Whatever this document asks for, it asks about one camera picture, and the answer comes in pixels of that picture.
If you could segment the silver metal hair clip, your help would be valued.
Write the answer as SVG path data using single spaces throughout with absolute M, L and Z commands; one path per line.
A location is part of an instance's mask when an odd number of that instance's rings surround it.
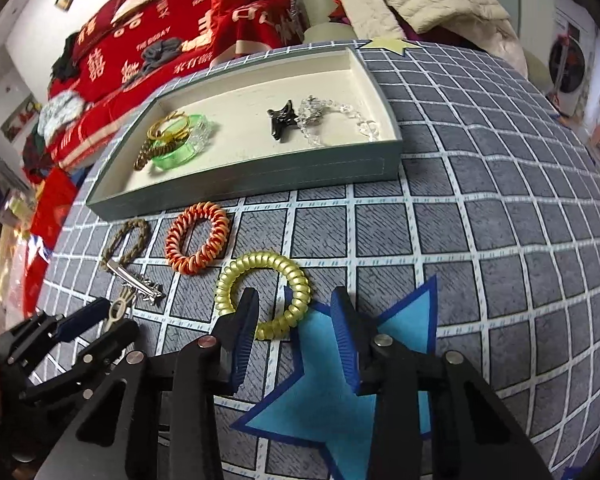
M 107 260 L 105 262 L 106 269 L 114 276 L 134 289 L 140 299 L 148 304 L 158 304 L 164 297 L 164 293 L 160 286 L 142 274 L 136 274 L 125 269 L 116 260 Z

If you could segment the green plastic bangle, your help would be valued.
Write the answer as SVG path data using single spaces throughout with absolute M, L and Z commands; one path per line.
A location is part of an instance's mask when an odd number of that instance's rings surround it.
M 186 138 L 178 140 L 173 151 L 156 155 L 151 159 L 152 164 L 160 170 L 166 171 L 183 166 L 207 147 L 213 131 L 210 120 L 203 114 L 191 114 L 187 119 L 189 126 L 185 129 Z

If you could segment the black claw hair clip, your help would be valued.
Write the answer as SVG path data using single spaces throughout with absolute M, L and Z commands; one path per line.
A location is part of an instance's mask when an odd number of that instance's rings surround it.
M 297 114 L 291 100 L 288 100 L 279 110 L 268 110 L 268 117 L 271 121 L 271 134 L 276 141 L 282 140 L 288 128 L 297 125 Z

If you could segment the beige rabbit hair clip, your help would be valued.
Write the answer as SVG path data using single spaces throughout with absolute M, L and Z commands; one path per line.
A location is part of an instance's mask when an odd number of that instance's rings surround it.
M 114 324 L 125 317 L 126 311 L 133 305 L 134 297 L 134 288 L 130 285 L 124 285 L 117 299 L 110 304 L 107 322 L 102 329 L 104 332 L 109 332 Z

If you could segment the grey-green jewelry tray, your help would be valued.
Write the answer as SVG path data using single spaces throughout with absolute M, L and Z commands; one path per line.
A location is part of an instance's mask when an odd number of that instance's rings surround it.
M 268 110 L 308 96 L 349 105 L 377 131 L 369 139 L 355 119 L 327 112 L 312 145 L 297 128 L 271 134 Z M 149 127 L 170 112 L 203 114 L 212 123 L 202 153 L 171 170 L 133 168 Z M 275 50 L 175 78 L 137 107 L 95 165 L 85 201 L 102 220 L 126 219 L 298 188 L 396 177 L 402 136 L 393 111 L 355 48 L 320 44 Z

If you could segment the blue star sticker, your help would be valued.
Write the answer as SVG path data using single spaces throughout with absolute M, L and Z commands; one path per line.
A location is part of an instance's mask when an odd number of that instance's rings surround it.
M 436 352 L 437 277 L 398 301 L 375 322 L 417 352 Z M 313 301 L 290 332 L 294 370 L 232 428 L 316 448 L 335 479 L 366 479 L 376 396 L 356 396 L 344 378 L 328 304 Z

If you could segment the red gift bag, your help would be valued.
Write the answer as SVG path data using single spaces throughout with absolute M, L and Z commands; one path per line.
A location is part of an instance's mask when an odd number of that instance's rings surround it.
M 78 188 L 65 170 L 58 167 L 50 170 L 36 203 L 30 227 L 30 232 L 41 237 L 46 248 L 55 248 L 77 195 Z

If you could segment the blue checked tablecloth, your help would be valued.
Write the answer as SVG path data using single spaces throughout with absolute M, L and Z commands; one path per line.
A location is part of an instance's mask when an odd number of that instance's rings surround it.
M 505 401 L 554 478 L 600 445 L 600 170 L 550 104 L 504 62 L 420 44 L 397 55 L 357 53 L 402 134 L 396 177 L 244 196 L 221 202 L 234 226 L 210 272 L 174 274 L 164 239 L 178 209 L 148 214 L 148 246 L 132 269 L 162 285 L 158 306 L 132 310 L 147 354 L 182 348 L 212 323 L 223 264 L 275 250 L 302 266 L 313 298 L 347 285 L 381 314 L 437 281 L 437 348 L 464 353 Z M 121 287 L 100 255 L 115 223 L 86 206 L 95 162 L 50 260 L 38 309 L 69 314 Z M 253 346 L 245 383 L 218 399 L 229 479 L 335 479 L 317 448 L 230 428 L 292 370 L 286 341 Z

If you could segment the dark clothes on sofa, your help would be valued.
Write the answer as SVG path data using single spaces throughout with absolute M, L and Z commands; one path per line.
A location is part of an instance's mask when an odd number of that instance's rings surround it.
M 65 40 L 62 55 L 52 65 L 52 79 L 65 82 L 79 77 L 80 69 L 78 63 L 73 59 L 73 50 L 79 34 L 74 32 Z

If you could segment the red covered sofa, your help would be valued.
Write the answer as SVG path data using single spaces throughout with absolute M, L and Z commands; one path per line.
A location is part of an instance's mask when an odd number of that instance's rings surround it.
M 39 164 L 88 165 L 134 108 L 170 80 L 300 41 L 291 0 L 82 0 L 69 20 L 50 0 L 32 0 L 7 51 L 44 103 Z

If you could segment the red cushion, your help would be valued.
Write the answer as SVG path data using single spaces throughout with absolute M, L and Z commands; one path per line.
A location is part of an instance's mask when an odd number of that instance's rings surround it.
M 81 27 L 72 50 L 71 59 L 79 63 L 88 51 L 99 42 L 99 39 L 110 31 L 111 22 L 126 0 L 108 0 L 85 24 Z

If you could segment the yellow-green star sticker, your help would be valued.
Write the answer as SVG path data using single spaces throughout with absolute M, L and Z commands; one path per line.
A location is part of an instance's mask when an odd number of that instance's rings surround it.
M 381 37 L 370 39 L 366 42 L 366 44 L 362 44 L 362 46 L 359 46 L 358 48 L 360 50 L 381 49 L 399 56 L 403 56 L 405 50 L 419 49 L 420 45 L 414 44 L 414 42 L 409 42 L 400 38 Z

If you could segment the white washing machine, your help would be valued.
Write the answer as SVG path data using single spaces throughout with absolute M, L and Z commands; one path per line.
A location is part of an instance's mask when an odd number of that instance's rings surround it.
M 593 67 L 597 26 L 586 11 L 555 9 L 554 38 L 548 55 L 553 83 L 550 93 L 559 113 L 571 117 L 585 89 L 585 76 Z

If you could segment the beige down jacket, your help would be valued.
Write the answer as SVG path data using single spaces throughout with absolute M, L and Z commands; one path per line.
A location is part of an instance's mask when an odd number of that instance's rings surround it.
M 417 35 L 442 27 L 506 61 L 522 76 L 528 66 L 509 13 L 498 0 L 340 0 L 360 38 L 404 39 L 399 22 Z

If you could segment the wall painting left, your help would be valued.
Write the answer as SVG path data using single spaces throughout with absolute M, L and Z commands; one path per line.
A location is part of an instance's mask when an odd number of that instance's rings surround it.
M 1 125 L 1 132 L 9 142 L 14 142 L 20 133 L 40 114 L 41 105 L 30 93 Z

